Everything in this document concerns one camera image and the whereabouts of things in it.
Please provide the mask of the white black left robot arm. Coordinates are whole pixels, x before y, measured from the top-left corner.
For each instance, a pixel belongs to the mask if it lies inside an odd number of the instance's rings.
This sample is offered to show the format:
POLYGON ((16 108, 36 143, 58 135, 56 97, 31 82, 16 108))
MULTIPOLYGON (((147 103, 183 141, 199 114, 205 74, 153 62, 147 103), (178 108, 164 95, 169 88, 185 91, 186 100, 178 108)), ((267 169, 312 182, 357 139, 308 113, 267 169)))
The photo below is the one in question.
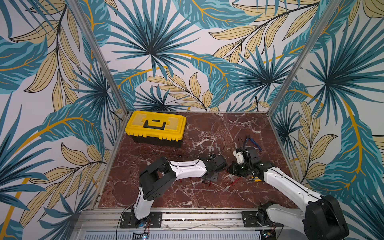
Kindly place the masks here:
POLYGON ((161 197, 175 181, 201 178, 215 182, 218 174, 227 166, 222 155, 198 157, 186 162, 170 161, 166 157, 157 159, 139 174, 139 194, 133 206, 135 218, 138 221, 146 220, 154 200, 161 197))

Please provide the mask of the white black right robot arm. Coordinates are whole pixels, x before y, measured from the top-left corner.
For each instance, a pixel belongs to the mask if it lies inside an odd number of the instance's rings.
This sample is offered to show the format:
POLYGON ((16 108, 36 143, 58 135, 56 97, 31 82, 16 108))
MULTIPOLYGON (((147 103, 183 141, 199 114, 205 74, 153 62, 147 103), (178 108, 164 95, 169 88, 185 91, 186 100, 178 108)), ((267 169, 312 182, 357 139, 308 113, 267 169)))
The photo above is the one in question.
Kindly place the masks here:
POLYGON ((271 162, 264 162, 254 147, 237 148, 235 161, 228 173, 237 177, 253 177, 284 194, 297 209, 268 202, 258 207, 250 221, 263 227, 281 224, 305 235, 309 240, 343 240, 349 228, 339 201, 331 195, 321 195, 300 184, 271 162))

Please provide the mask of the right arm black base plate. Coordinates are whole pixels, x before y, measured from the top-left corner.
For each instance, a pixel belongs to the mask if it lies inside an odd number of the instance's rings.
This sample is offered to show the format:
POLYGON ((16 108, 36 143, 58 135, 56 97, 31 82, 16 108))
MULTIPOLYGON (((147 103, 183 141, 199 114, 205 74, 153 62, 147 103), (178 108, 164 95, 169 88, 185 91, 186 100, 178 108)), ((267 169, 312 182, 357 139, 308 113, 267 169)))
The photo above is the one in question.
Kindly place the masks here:
POLYGON ((243 211, 241 212, 242 221, 245 228, 274 228, 283 227, 282 224, 273 223, 267 214, 259 213, 258 211, 243 211))

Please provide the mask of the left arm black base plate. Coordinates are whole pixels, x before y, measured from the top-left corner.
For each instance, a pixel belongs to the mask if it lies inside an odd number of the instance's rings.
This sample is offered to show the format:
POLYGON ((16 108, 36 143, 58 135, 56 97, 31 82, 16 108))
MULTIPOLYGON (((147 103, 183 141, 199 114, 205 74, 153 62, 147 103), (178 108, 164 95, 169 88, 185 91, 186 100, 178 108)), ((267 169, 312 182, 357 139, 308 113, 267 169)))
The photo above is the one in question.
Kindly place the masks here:
POLYGON ((121 229, 144 229, 149 226, 150 229, 161 228, 163 220, 162 212, 150 212, 148 217, 138 220, 134 212, 125 212, 120 220, 121 229))

